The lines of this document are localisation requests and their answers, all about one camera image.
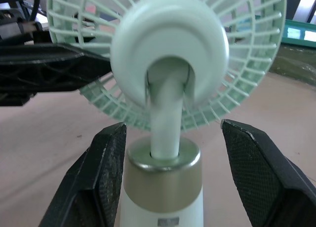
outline beige floor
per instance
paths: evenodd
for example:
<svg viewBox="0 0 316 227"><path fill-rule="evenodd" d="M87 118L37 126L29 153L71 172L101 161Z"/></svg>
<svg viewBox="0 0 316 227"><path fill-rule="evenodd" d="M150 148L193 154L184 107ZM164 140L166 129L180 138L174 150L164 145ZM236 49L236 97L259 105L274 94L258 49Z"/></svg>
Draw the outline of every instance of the beige floor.
<svg viewBox="0 0 316 227"><path fill-rule="evenodd" d="M315 113L313 88L268 75L227 118L266 131L286 156L316 180ZM40 94L23 108L0 108L0 227L36 227L67 169L93 136L113 123L77 92ZM144 135L129 128L127 143ZM186 136L203 154L205 226L250 227L219 124Z"/></svg>

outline black cable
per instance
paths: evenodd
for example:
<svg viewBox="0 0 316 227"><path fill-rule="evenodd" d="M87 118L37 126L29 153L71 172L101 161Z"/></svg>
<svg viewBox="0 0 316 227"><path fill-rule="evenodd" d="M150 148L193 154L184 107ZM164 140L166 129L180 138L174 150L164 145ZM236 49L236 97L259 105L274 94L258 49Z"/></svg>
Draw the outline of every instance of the black cable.
<svg viewBox="0 0 316 227"><path fill-rule="evenodd" d="M40 6L40 0L34 0L33 10L32 10L32 13L30 15L29 21L35 21L36 15L37 15L38 10L39 10L39 6Z"/></svg>

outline white fan grille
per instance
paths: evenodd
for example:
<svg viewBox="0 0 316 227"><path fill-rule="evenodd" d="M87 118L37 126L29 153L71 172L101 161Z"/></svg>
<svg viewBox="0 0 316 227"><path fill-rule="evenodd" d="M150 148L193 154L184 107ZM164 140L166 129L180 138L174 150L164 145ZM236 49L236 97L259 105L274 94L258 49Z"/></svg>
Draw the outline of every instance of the white fan grille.
<svg viewBox="0 0 316 227"><path fill-rule="evenodd" d="M66 42L110 58L120 19L141 0L48 0L53 42ZM219 17L229 40L229 69L207 103L190 110L184 103L184 131L219 120L249 96L277 53L285 0L200 0ZM149 112L125 100L112 74L81 90L92 104L117 120L150 130Z"/></svg>

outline desk fan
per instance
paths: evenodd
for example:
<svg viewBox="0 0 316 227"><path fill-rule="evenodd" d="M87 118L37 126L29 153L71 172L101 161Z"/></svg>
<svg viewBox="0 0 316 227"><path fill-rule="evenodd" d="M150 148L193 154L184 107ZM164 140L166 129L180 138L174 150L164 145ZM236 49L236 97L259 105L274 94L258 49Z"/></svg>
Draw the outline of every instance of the desk fan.
<svg viewBox="0 0 316 227"><path fill-rule="evenodd" d="M53 42L107 57L81 94L151 131L128 149L122 227L202 227L199 148L181 131L229 113L270 68L286 0L48 0Z"/></svg>

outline fan motor housing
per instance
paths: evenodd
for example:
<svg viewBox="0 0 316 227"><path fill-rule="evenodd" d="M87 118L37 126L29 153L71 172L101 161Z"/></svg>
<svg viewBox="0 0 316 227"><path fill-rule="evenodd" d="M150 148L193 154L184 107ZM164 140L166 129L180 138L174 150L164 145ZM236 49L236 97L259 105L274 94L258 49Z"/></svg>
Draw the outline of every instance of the fan motor housing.
<svg viewBox="0 0 316 227"><path fill-rule="evenodd" d="M143 107L147 72L157 61L174 57L188 63L194 74L185 96L193 106L219 87L228 56L228 40L220 20L199 0L138 2L123 16L111 45L111 66L120 89Z"/></svg>

